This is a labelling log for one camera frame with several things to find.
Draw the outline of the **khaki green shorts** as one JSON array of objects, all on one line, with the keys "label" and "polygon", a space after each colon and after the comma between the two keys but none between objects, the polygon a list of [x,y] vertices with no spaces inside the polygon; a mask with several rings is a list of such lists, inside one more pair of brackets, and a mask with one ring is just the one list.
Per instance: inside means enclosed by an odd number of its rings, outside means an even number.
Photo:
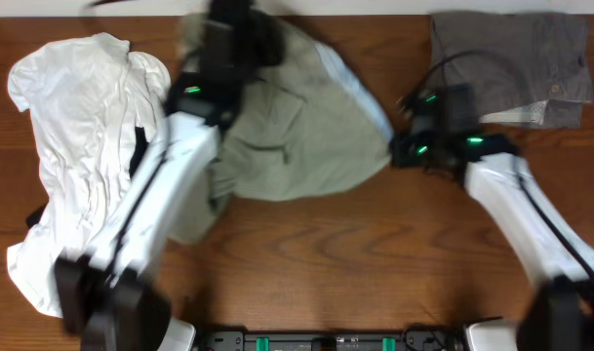
[{"label": "khaki green shorts", "polygon": [[389,162],[393,130],[374,96],[331,47],[272,19],[284,59],[262,68],[218,156],[188,192],[170,237],[202,240],[232,196],[288,201],[349,190]]}]

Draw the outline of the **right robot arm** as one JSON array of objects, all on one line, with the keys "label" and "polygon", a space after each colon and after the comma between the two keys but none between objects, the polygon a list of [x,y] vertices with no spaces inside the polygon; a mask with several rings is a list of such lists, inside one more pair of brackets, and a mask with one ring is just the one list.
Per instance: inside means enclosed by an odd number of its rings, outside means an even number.
[{"label": "right robot arm", "polygon": [[535,286],[520,323],[472,323],[453,346],[594,350],[594,249],[541,190],[520,148],[482,129],[467,85],[418,88],[400,106],[410,126],[390,143],[392,166],[450,175],[491,216]]}]

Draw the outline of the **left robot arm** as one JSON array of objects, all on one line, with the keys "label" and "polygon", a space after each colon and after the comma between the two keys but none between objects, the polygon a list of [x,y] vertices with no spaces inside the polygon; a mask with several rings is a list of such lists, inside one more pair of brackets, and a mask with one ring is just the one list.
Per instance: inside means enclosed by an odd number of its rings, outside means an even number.
[{"label": "left robot arm", "polygon": [[250,0],[213,0],[203,19],[198,68],[169,89],[164,117],[132,185],[82,250],[64,249],[53,265],[64,328],[83,350],[192,349],[195,328],[172,314],[153,286],[168,236],[187,193],[218,156],[257,70],[282,62],[273,19]]}]

